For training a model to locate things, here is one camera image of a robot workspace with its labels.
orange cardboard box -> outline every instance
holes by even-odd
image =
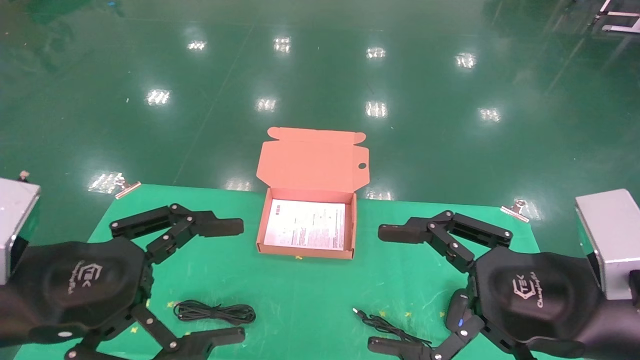
[[[353,259],[356,247],[355,191],[369,183],[369,150],[356,146],[363,133],[271,127],[276,139],[262,144],[257,176],[269,188],[262,209],[258,252],[317,258]],[[345,204],[344,250],[265,245],[273,199]]]

paper document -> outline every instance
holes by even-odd
[[[273,199],[265,245],[344,250],[344,204]]]

box flap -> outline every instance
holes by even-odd
[[[369,183],[364,133],[271,127],[257,176],[272,188],[353,193]]]

green mat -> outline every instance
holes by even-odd
[[[531,227],[498,208],[358,200],[358,232],[354,260],[296,259],[258,254],[255,238],[264,195],[227,190],[143,185],[114,201],[90,242],[110,239],[109,223],[173,202],[192,210],[211,209],[220,218],[244,219],[244,234],[228,238],[195,238],[168,261],[156,266],[149,309],[178,337],[187,332],[228,327],[217,320],[182,323],[173,315],[175,302],[197,299],[210,305],[250,304],[255,323],[246,325],[242,344],[214,349],[211,359],[393,360],[367,350],[369,336],[381,336],[360,322],[357,307],[381,314],[410,334],[435,345],[447,336],[444,312],[454,290],[466,285],[428,245],[383,243],[380,224],[403,224],[411,217],[430,217],[445,209],[463,213],[513,233],[511,248],[537,252]],[[144,247],[157,235],[136,240]],[[480,255],[486,249],[465,242]],[[17,360],[63,359],[79,340],[58,345],[28,345]],[[134,324],[99,350],[132,360],[149,360],[159,345]],[[456,360],[512,359],[482,335]],[[538,354],[538,359],[551,359]]]

floor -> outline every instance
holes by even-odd
[[[640,199],[640,35],[587,28],[599,7],[0,0],[0,176],[42,185],[34,242],[85,240],[101,174],[264,192],[267,128],[362,131],[361,197],[523,199],[541,248],[574,254],[575,196]]]

